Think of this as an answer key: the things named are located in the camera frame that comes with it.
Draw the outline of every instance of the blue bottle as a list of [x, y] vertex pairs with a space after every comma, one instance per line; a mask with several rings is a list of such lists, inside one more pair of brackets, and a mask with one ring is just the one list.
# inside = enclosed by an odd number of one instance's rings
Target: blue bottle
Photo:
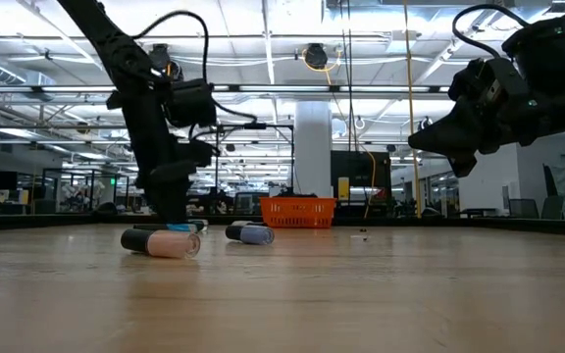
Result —
[[268, 245], [274, 242], [274, 231], [261, 226], [228, 226], [226, 237], [245, 244]]

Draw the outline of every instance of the fluorescent light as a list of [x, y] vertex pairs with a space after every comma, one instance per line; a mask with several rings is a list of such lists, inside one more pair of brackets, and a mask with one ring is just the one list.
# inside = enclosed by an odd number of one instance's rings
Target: fluorescent light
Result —
[[64, 140], [64, 141], [36, 141], [36, 143], [40, 143], [40, 144], [84, 144], [86, 142], [85, 141]]
[[31, 144], [31, 141], [19, 140], [0, 140], [0, 144]]
[[34, 134], [18, 128], [0, 128], [0, 132], [7, 133], [16, 137], [32, 138]]
[[[348, 87], [342, 86], [340, 88], [343, 92], [348, 92]], [[411, 87], [412, 92], [414, 93], [424, 93], [429, 92], [431, 90], [428, 86], [413, 86]], [[352, 86], [353, 92], [402, 92], [406, 93], [409, 92], [409, 86]]]
[[241, 92], [328, 92], [328, 86], [305, 85], [242, 85]]
[[49, 148], [54, 149], [55, 151], [58, 151], [58, 152], [71, 153], [71, 151], [66, 150], [66, 149], [64, 149], [64, 148], [62, 148], [62, 147], [59, 147], [59, 146], [54, 146], [54, 145], [47, 145], [47, 146], [48, 146]]
[[88, 153], [88, 152], [82, 152], [82, 153], [78, 153], [80, 156], [84, 157], [84, 158], [88, 158], [88, 159], [108, 159], [109, 157], [106, 157], [104, 155], [100, 155], [97, 153]]
[[131, 144], [129, 140], [120, 140], [120, 141], [111, 141], [111, 140], [94, 140], [90, 141], [91, 144], [111, 144], [111, 145], [118, 145], [118, 144]]
[[[366, 144], [366, 142], [369, 142], [369, 144], [374, 144], [374, 145], [409, 145], [409, 142], [405, 142], [405, 141], [385, 141], [385, 140], [360, 140], [359, 144]], [[334, 140], [333, 144], [348, 144], [347, 139], [346, 140]]]
[[260, 160], [283, 160], [291, 159], [291, 156], [224, 156], [219, 157], [220, 161], [244, 160], [244, 161], [260, 161]]
[[117, 87], [115, 86], [47, 86], [41, 87], [43, 92], [59, 92], [59, 93], [77, 93], [77, 92], [96, 92], [96, 93], [111, 93]]

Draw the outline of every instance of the small object on floor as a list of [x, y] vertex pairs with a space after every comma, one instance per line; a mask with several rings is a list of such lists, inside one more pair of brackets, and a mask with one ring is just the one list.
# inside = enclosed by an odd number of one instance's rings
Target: small object on floor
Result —
[[268, 245], [274, 242], [274, 231], [262, 226], [228, 226], [226, 237], [245, 244]]
[[234, 221], [232, 226], [262, 226], [266, 227], [267, 224], [264, 222], [253, 222], [253, 221]]
[[200, 250], [200, 238], [188, 231], [128, 229], [122, 246], [154, 257], [190, 259]]
[[197, 226], [198, 231], [206, 231], [208, 229], [207, 220], [188, 220], [191, 224]]

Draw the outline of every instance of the bottle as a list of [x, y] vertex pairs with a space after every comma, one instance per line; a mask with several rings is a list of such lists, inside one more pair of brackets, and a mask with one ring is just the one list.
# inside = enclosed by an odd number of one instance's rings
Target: bottle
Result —
[[268, 245], [274, 242], [274, 231], [262, 226], [228, 226], [226, 237], [245, 244]]
[[122, 246], [154, 257], [190, 259], [200, 251], [200, 238], [185, 231], [128, 229]]

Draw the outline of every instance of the ceiling pipe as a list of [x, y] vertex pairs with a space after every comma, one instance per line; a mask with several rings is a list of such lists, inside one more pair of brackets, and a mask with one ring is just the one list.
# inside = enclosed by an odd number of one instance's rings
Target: ceiling pipe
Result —
[[46, 17], [44, 17], [41, 13], [40, 13], [40, 9], [34, 5], [34, 3], [32, 2], [31, 4], [28, 4], [25, 0], [17, 0], [17, 2], [27, 11], [29, 11], [31, 14], [33, 14], [35, 17], [37, 17], [39, 20], [43, 21], [44, 23], [48, 24], [49, 26], [51, 26], [52, 28], [54, 28], [60, 38], [62, 40], [64, 40], [67, 44], [69, 44], [69, 46], [71, 46], [72, 48], [74, 48], [79, 54], [81, 54], [84, 58], [86, 58], [86, 60], [88, 60], [90, 63], [93, 63], [99, 70], [104, 71], [104, 67], [97, 63], [91, 56], [90, 54], [88, 54], [84, 49], [82, 49], [79, 45], [77, 45], [77, 43], [75, 43], [66, 33], [64, 33], [57, 25], [54, 25], [51, 21], [49, 21]]

